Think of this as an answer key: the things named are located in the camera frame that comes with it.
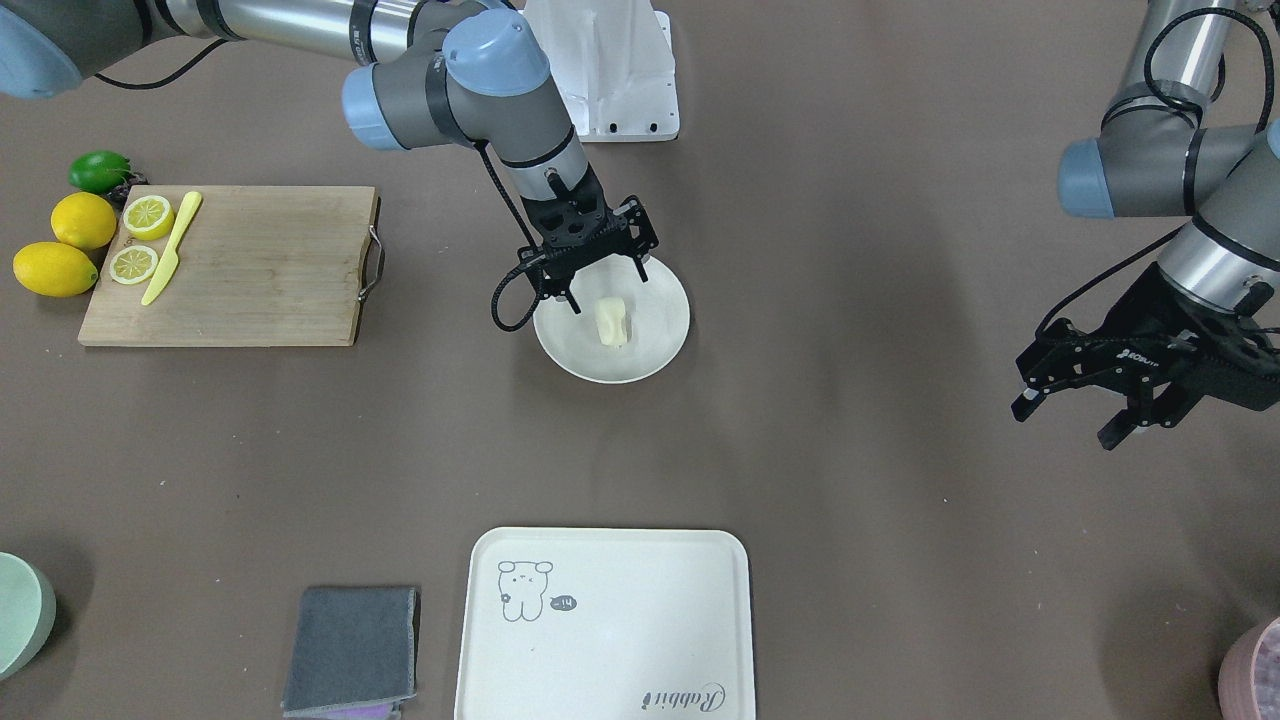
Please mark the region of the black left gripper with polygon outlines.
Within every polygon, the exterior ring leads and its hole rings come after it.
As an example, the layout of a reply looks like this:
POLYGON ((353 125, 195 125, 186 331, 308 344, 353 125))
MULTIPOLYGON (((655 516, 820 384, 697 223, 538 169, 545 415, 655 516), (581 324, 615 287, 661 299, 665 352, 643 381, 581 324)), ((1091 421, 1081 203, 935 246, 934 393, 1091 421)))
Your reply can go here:
POLYGON ((1275 293, 1267 281, 1249 281, 1224 311, 1149 265, 1096 331, 1052 310, 1016 360, 1025 388, 1010 404, 1012 418, 1027 421, 1051 393, 1110 389, 1126 398, 1097 433, 1110 451, 1140 428, 1175 427, 1204 397, 1267 410, 1277 404, 1277 348, 1253 315, 1275 293))

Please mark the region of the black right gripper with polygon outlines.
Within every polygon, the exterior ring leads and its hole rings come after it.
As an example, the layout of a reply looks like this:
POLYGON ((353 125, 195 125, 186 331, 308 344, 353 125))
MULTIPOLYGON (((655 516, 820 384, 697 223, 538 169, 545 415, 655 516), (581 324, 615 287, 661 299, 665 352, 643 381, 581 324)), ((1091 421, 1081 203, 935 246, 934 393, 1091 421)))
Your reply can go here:
POLYGON ((539 299, 564 296, 571 311, 580 315, 570 288, 575 274, 612 255, 632 260, 639 279, 649 282, 645 264, 658 238, 637 196, 626 197, 618 208, 588 191, 550 201, 522 199, 521 204, 541 243, 520 252, 518 269, 539 299))

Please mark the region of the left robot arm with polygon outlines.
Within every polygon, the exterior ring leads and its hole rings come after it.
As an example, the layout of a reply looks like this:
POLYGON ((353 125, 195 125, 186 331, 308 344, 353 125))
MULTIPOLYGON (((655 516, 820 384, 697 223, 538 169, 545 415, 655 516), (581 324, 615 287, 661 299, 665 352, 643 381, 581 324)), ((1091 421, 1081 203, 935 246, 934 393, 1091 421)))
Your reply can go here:
POLYGON ((1024 421, 1051 395, 1100 387, 1125 407, 1098 433, 1175 427, 1202 398, 1263 411, 1279 397, 1277 329, 1256 314, 1279 287, 1276 69, 1261 14, 1275 1, 1151 1, 1120 86, 1093 138, 1059 165, 1059 201, 1074 217, 1179 217, 1149 264, 1092 332, 1057 309, 1019 355, 1024 421), (1226 79, 1233 23, 1257 38, 1263 106, 1253 126, 1207 128, 1226 79))

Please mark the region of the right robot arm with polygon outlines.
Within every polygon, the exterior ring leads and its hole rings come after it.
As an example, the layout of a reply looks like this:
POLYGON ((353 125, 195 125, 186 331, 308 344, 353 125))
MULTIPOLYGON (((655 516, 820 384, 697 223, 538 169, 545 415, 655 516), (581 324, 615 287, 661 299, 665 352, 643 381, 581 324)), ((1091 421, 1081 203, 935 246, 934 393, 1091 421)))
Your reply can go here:
POLYGON ((534 4, 508 1, 5 1, 3 92, 51 97, 165 38, 261 42, 349 60, 352 133, 408 151, 493 150, 526 236, 513 275, 572 301, 576 274, 627 258, 646 282, 658 240, 643 205, 612 208, 557 83, 564 59, 534 4))

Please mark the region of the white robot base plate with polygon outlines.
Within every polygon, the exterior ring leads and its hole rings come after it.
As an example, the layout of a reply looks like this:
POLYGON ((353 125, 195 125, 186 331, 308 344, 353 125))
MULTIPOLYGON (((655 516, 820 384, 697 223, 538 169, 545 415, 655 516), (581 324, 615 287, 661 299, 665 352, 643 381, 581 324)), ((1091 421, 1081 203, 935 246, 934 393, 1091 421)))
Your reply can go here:
POLYGON ((649 1, 527 1, 521 10, 584 143, 678 137, 672 22, 649 1))

